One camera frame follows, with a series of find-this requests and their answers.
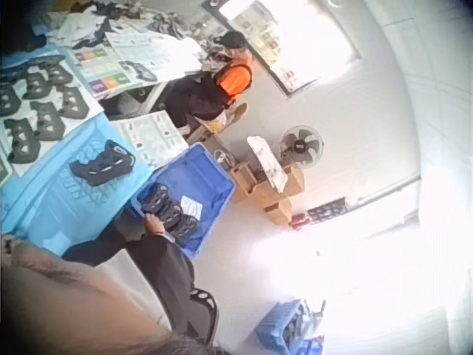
orange vest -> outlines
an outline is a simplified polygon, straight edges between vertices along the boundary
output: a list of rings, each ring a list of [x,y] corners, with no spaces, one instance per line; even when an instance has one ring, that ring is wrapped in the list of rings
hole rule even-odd
[[[214,76],[215,82],[230,96],[229,104],[251,87],[252,78],[253,67],[248,59],[233,59]]]

black cap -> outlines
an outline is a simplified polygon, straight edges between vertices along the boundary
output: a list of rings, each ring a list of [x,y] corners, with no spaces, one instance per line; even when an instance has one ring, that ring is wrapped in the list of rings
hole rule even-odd
[[[238,48],[243,48],[246,45],[246,38],[241,32],[228,31],[222,37],[217,38],[215,43],[235,50]]]

wall fan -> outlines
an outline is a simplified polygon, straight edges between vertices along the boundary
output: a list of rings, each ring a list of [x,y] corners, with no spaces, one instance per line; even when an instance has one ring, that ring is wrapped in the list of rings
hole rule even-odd
[[[307,126],[295,126],[286,132],[280,143],[283,164],[295,163],[301,169],[316,165],[324,153],[320,134]]]

window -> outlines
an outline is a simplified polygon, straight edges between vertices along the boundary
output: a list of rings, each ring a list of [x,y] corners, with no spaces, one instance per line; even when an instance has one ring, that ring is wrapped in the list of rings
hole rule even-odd
[[[203,7],[245,34],[256,59],[288,96],[339,76],[358,56],[328,10],[311,0],[208,0]]]

hair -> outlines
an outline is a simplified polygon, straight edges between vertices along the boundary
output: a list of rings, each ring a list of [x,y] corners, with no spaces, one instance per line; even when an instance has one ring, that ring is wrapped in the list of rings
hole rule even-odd
[[[130,354],[139,355],[231,355],[219,347],[208,347],[195,339],[172,334],[164,342],[140,344],[130,348]]]
[[[236,50],[246,46],[246,38],[241,32],[228,31],[225,35],[218,38],[216,43],[231,48],[232,50]]]

